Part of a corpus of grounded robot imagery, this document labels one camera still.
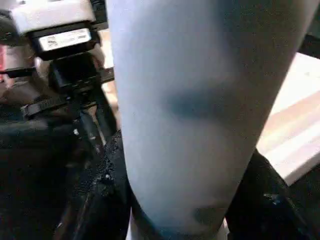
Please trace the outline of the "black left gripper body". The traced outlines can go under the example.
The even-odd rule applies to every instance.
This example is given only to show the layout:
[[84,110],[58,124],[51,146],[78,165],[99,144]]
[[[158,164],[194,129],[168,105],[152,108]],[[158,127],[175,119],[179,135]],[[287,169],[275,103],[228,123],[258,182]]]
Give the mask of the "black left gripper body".
[[101,39],[91,25],[61,25],[26,33],[29,45],[44,66],[35,64],[32,71],[46,82],[56,97],[26,105],[26,118],[68,106],[79,118],[80,113],[96,108],[97,118],[114,118],[102,84],[114,79],[111,68],[104,68]]

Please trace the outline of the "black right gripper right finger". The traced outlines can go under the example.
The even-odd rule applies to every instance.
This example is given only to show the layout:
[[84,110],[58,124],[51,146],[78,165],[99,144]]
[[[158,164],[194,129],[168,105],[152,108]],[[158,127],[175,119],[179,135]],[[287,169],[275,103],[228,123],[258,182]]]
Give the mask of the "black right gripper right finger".
[[316,230],[290,188],[255,150],[225,215],[230,240],[314,240]]

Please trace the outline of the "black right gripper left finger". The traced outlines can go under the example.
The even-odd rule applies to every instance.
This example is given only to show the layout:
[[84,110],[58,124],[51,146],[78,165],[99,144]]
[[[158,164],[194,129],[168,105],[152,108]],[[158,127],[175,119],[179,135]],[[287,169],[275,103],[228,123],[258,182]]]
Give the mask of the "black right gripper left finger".
[[69,192],[56,239],[124,240],[131,193],[122,135],[116,133],[104,146],[103,157],[81,171]]

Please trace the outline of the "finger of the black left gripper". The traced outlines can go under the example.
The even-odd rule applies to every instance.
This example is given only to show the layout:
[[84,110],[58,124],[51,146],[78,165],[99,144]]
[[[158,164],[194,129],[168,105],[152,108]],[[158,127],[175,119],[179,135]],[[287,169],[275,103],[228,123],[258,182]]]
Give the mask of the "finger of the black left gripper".
[[117,122],[109,102],[98,99],[85,105],[71,101],[73,124],[93,157],[103,157],[105,143],[116,133]]

